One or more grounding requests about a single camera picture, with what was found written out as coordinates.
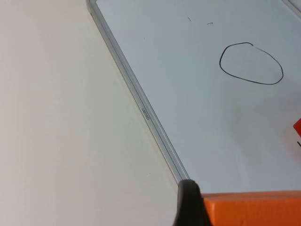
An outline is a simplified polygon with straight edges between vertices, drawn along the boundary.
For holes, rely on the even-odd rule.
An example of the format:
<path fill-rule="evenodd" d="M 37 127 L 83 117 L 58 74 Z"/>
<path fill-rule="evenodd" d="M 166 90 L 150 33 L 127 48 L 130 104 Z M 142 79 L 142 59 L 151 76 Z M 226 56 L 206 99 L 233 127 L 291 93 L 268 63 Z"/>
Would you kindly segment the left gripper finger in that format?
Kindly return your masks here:
<path fill-rule="evenodd" d="M 178 183 L 174 226 L 211 226 L 198 184 L 191 179 Z"/>

